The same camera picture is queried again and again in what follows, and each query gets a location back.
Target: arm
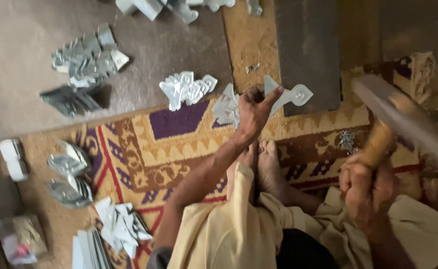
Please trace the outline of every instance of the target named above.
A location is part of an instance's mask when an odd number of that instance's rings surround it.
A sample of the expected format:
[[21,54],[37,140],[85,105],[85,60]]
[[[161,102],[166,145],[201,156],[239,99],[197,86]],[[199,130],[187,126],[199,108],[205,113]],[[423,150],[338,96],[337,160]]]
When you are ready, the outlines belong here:
[[267,123],[272,105],[282,95],[277,88],[264,99],[260,86],[249,88],[239,98],[240,125],[234,136],[199,167],[191,171],[177,186],[164,206],[161,228],[154,248],[173,248],[179,233],[184,208],[201,202],[210,193],[227,168],[257,139]]
[[413,269],[415,265],[395,237],[388,218],[400,189],[390,161],[378,168],[372,184],[371,170],[360,164],[360,158],[360,154],[354,155],[341,166],[339,183],[349,216],[369,242],[373,267]]

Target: concrete floor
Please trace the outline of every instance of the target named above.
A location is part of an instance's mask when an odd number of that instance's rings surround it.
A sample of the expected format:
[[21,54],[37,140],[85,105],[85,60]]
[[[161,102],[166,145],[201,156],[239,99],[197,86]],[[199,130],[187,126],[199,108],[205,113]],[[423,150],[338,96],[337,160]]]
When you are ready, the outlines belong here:
[[[141,12],[124,16],[114,1],[0,1],[0,139],[166,105],[159,83],[184,70],[196,79],[214,76],[214,93],[221,92],[232,82],[222,15],[198,10],[186,25],[165,8],[155,21]],[[66,118],[38,98],[68,83],[67,74],[51,69],[50,53],[103,22],[131,62],[106,81],[106,109]]]

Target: man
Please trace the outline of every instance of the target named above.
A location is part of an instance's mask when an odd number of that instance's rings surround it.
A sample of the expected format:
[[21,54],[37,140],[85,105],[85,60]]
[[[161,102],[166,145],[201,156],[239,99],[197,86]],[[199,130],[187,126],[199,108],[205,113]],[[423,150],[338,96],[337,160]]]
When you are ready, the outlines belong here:
[[[372,183],[360,154],[350,157],[341,167],[341,191],[330,188],[325,201],[280,177],[275,142],[257,138],[282,92],[279,87],[264,97],[257,85],[239,98],[234,136],[191,171],[165,205],[148,268],[437,266],[438,212],[397,197],[389,162]],[[225,171],[227,201],[201,203]]]

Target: beige kurta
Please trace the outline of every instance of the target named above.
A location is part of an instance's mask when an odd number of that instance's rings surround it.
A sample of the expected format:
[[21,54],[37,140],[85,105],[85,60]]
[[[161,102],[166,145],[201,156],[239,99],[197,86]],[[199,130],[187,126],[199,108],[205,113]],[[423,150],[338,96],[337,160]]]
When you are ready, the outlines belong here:
[[[372,268],[363,233],[350,221],[340,192],[330,188],[316,216],[299,207],[285,207],[261,193],[257,207],[249,202],[252,170],[236,167],[234,192],[224,204],[186,207],[168,268],[276,268],[282,229],[300,229],[323,244],[340,267]],[[418,268],[438,265],[438,212],[407,196],[390,208],[397,238]]]

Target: hand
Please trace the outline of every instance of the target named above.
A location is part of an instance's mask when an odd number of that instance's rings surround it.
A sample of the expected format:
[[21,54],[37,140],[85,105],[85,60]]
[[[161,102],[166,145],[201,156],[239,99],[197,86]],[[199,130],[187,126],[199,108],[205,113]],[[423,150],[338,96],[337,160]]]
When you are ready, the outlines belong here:
[[360,158],[360,153],[353,155],[341,166],[339,183],[347,211],[366,236],[390,231],[388,210],[400,192],[400,181],[388,159],[372,183],[371,170],[360,164]]
[[270,110],[283,93],[283,87],[278,87],[264,97],[264,85],[256,84],[239,97],[240,124],[237,132],[248,139],[259,137]]

